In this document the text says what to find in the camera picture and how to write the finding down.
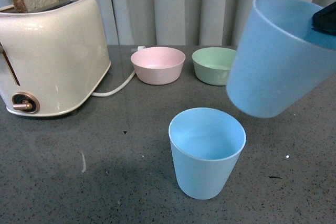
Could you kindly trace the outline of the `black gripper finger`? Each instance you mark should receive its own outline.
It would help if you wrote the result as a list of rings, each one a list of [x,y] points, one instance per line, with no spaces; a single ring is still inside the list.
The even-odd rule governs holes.
[[[312,16],[312,30],[317,32],[335,35],[336,31],[336,2],[319,10]]]

